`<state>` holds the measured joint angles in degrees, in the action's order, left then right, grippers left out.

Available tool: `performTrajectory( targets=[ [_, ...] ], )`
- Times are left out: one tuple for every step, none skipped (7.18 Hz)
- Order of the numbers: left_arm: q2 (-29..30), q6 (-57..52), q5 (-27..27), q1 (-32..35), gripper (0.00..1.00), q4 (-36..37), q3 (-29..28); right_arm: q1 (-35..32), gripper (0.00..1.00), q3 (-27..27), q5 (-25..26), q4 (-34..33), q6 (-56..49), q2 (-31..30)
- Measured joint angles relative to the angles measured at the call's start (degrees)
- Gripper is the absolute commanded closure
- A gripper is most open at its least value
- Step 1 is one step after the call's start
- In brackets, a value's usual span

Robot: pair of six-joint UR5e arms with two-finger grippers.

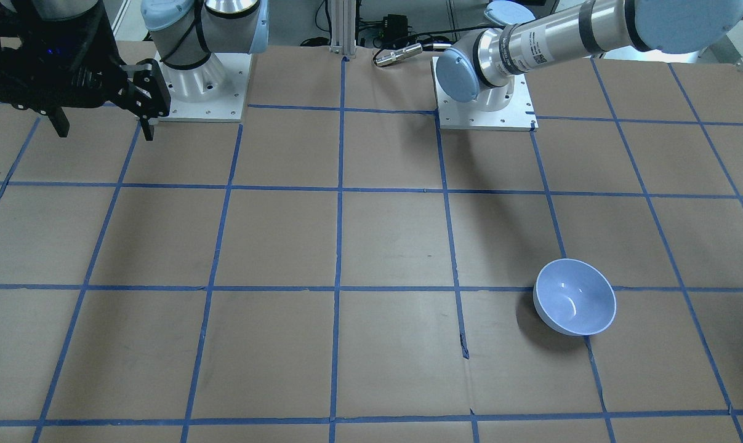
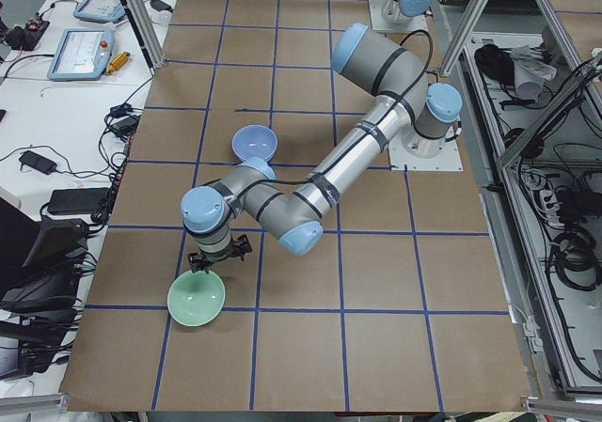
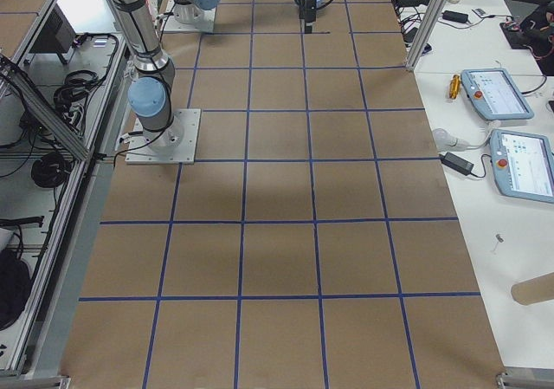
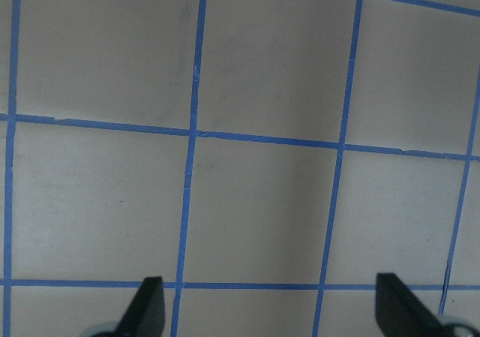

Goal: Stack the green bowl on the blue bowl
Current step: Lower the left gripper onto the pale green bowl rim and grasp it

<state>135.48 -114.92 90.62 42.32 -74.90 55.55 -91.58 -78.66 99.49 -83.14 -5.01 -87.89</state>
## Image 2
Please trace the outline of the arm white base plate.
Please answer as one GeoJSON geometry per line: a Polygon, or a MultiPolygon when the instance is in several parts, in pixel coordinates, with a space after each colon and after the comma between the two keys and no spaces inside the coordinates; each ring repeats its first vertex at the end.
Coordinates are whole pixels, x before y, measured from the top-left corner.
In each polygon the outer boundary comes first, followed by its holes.
{"type": "Polygon", "coordinates": [[[425,13],[431,0],[369,0],[372,30],[381,33],[410,33],[426,30],[425,13]]]}
{"type": "Polygon", "coordinates": [[[428,140],[410,131],[398,133],[388,144],[390,166],[397,171],[462,172],[455,140],[428,140]]]}

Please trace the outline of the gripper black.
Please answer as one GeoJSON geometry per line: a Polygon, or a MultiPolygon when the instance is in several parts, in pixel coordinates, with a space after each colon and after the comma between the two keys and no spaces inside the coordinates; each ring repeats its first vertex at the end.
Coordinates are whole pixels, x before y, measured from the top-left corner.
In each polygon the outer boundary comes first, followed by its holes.
{"type": "Polygon", "coordinates": [[[190,270],[195,273],[208,274],[208,268],[218,262],[229,258],[244,259],[246,254],[252,252],[252,247],[246,235],[239,236],[236,240],[231,235],[215,244],[204,244],[197,239],[198,251],[187,256],[190,270]]]}

